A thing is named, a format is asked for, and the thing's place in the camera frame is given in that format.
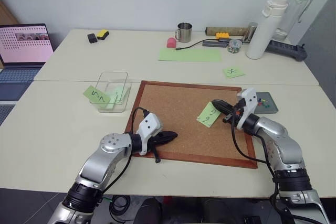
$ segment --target laptop screen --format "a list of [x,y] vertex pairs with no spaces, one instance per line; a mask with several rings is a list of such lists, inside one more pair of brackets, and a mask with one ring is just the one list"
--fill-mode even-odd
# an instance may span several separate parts
[[4,66],[43,65],[53,54],[45,24],[0,26]]

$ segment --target yellow eraser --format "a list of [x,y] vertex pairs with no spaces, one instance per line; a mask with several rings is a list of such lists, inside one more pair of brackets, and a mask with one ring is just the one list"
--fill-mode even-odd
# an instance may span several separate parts
[[98,39],[105,39],[109,34],[109,31],[106,29],[100,30],[99,33],[97,33]]
[[228,39],[229,38],[229,33],[216,33],[216,39]]

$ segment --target wooden frame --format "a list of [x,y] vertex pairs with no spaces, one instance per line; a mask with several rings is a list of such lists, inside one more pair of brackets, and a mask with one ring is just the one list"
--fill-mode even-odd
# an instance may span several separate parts
[[[241,90],[241,88],[238,88],[238,87],[222,87],[222,86],[207,86],[207,85],[199,85],[199,84],[141,81],[132,111],[136,107],[139,106],[146,85],[212,89],[212,90],[230,90],[230,91],[237,91],[237,92]],[[131,123],[132,123],[132,114],[129,117],[126,130],[125,130],[126,132],[130,131]],[[248,152],[247,155],[255,158],[254,146],[253,146],[251,136],[245,134],[245,140],[246,140],[246,146],[247,146],[247,152]],[[160,158],[162,159],[172,159],[172,160],[178,160],[178,161],[188,161],[188,162],[207,163],[207,164],[216,164],[216,165],[237,166],[237,167],[254,168],[254,169],[258,167],[256,161],[251,161],[244,157],[241,157],[240,159],[240,158],[229,158],[229,157],[202,156],[202,155],[194,155],[194,154],[166,152],[166,151],[159,151],[159,150],[158,150],[158,153],[160,155]],[[148,153],[144,155],[144,157],[153,157],[153,154]]]

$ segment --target laptop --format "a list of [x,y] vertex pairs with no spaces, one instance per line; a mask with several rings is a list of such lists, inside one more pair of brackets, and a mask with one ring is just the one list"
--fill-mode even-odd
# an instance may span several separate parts
[[18,101],[53,52],[45,24],[0,26],[0,101]]

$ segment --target metal mug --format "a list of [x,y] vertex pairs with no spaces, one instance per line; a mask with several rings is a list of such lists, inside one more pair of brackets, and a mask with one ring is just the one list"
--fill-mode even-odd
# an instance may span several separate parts
[[188,43],[191,40],[191,28],[189,23],[179,23],[175,31],[175,38],[182,43]]

